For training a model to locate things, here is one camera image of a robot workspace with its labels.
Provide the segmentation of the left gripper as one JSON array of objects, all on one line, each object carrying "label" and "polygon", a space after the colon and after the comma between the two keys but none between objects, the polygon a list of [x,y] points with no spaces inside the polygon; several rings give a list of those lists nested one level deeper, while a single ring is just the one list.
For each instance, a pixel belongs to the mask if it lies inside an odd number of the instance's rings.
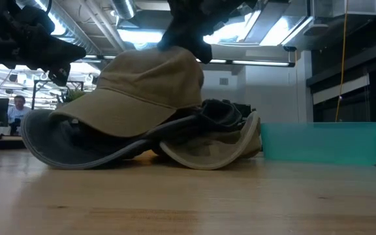
[{"label": "left gripper", "polygon": [[27,65],[49,69],[48,78],[65,87],[69,63],[86,56],[86,50],[50,36],[55,24],[45,10],[13,0],[0,0],[0,63],[10,68]]}]

